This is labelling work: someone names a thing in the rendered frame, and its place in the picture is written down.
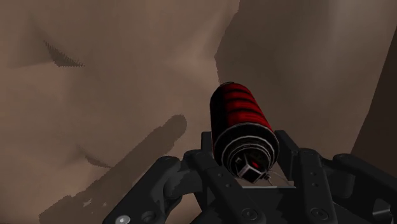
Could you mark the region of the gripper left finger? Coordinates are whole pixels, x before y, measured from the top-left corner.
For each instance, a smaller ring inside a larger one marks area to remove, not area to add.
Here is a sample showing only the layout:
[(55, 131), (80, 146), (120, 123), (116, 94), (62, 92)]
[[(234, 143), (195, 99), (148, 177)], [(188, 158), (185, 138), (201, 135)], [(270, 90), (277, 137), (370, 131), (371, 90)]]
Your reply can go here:
[(159, 158), (102, 224), (165, 224), (186, 194), (194, 194), (201, 213), (190, 224), (258, 224), (258, 206), (212, 157), (211, 133), (201, 148), (182, 160)]

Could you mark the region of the brown sofa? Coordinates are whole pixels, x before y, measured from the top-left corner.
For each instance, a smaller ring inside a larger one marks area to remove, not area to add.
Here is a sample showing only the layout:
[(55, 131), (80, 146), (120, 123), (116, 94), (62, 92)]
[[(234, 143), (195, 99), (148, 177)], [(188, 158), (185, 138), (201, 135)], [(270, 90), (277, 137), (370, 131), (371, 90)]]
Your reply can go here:
[(0, 0), (0, 224), (101, 224), (228, 81), (349, 153), (395, 28), (397, 0)]

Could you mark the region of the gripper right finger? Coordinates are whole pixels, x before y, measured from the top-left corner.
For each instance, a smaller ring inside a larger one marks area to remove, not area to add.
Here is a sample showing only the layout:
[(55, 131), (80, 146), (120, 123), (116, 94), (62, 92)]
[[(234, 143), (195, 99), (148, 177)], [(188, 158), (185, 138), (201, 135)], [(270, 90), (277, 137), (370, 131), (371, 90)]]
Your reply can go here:
[(348, 153), (323, 158), (275, 133), (278, 163), (295, 183), (307, 224), (397, 224), (397, 178)]

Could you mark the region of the red black striped cylinder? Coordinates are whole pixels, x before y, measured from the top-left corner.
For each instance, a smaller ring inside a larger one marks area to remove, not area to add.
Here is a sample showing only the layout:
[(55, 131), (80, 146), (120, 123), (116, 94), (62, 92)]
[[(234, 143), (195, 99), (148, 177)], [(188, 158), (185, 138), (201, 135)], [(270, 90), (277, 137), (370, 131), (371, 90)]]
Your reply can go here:
[(279, 142), (252, 93), (244, 85), (220, 85), (210, 100), (212, 154), (233, 176), (255, 183), (279, 155)]

